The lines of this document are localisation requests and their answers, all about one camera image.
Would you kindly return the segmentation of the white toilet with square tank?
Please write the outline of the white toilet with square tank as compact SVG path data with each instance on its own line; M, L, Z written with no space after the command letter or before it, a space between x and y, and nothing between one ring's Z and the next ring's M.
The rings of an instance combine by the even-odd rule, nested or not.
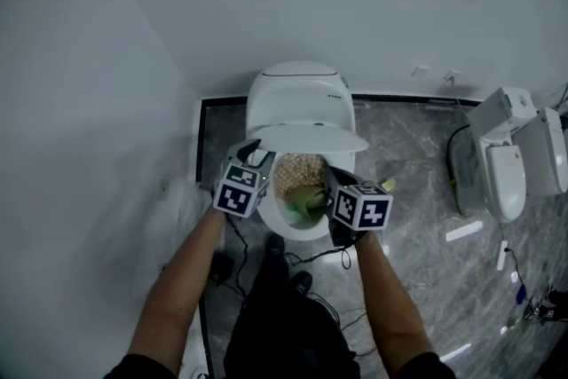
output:
M483 200L502 224L515 221L525 206L525 166L513 135L536 115L530 93L511 87L501 87L468 113Z

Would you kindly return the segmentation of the person's right forearm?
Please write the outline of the person's right forearm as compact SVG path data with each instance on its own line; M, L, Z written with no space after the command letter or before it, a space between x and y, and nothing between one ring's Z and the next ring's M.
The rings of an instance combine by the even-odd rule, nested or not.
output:
M393 377L411 359L433 348L420 313L376 235L366 233L355 248L369 326L385 369Z

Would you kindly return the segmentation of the person's right black shoe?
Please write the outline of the person's right black shoe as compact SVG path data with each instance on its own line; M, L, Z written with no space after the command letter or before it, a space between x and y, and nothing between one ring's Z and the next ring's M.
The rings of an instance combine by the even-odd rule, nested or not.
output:
M307 296L312 288L313 277L307 271L296 273L289 281L289 289L299 296Z

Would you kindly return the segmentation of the person's left forearm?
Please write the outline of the person's left forearm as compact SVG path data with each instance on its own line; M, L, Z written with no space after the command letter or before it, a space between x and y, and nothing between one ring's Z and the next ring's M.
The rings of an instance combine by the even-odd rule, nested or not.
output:
M128 349L178 375L225 214L209 207L152 286Z

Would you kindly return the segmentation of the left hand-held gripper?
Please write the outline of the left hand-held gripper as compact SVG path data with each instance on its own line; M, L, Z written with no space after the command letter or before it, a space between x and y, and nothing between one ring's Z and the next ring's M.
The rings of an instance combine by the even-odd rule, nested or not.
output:
M261 140L245 139L227 150L221 167L213 207L236 217L250 217L266 196L269 175L277 154L258 150ZM254 154L254 167L245 166Z

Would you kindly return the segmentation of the white slim toilet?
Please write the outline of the white slim toilet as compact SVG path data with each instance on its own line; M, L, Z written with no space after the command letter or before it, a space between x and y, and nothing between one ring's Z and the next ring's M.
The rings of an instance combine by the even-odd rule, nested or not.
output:
M521 151L528 194L556 196L568 190L568 153L556 110L542 108L513 142Z

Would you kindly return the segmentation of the black power adapter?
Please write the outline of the black power adapter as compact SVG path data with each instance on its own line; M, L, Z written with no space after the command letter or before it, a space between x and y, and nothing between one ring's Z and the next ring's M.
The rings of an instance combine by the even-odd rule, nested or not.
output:
M231 257L216 251L212 257L209 278L217 285L225 284L233 274L234 263Z

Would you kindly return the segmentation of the beige patterned paper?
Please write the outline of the beige patterned paper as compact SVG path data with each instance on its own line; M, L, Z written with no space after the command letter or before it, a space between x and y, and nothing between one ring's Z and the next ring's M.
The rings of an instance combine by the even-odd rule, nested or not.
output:
M277 197L289 200L300 187L323 188L326 184L325 159L317 154L284 154L275 164L273 186Z

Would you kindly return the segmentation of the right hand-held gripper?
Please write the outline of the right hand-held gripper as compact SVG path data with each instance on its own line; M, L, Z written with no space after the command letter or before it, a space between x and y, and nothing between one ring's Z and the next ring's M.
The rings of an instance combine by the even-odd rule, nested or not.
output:
M327 218L335 247L350 247L367 231L382 231L394 198L376 185L337 167L326 167Z

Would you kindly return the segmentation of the person's black trousers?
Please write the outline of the person's black trousers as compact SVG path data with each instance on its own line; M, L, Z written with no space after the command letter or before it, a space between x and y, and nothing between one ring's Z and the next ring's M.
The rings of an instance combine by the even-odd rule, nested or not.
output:
M338 324L296 282L282 255L264 257L227 347L225 379L360 379Z

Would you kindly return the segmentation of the white rounded toilet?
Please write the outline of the white rounded toilet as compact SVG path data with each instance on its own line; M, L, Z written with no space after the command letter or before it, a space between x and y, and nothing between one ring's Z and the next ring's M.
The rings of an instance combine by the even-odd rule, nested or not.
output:
M310 61L276 64L255 78L247 100L246 136L277 124L325 124L356 133L355 110L347 83L337 70ZM318 154L327 165L349 172L355 169L355 153ZM257 210L272 231L292 241L314 241L328 234L327 217L303 219L277 197L273 186L275 164L269 175L266 196Z

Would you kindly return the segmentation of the black equipment pile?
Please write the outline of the black equipment pile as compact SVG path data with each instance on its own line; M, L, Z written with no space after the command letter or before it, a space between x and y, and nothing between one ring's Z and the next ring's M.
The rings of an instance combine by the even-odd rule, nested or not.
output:
M541 325L547 322L568 323L568 291L548 285L539 302L527 305L524 320L537 320Z

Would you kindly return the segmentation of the person's black shirt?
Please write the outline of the person's black shirt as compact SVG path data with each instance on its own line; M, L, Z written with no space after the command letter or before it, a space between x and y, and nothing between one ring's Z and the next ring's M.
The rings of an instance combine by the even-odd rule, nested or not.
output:
M178 379L159 362L141 355L126 355L103 379ZM277 375L261 374L226 377L225 379L280 379ZM457 379L454 371L433 352L410 359L391 379Z

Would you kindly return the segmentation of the white power strip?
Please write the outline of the white power strip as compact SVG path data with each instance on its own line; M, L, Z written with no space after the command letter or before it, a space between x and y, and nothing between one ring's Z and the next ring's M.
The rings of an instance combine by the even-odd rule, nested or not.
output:
M504 269L507 253L508 253L509 243L507 241L501 241L496 261L495 269L497 271L502 271Z

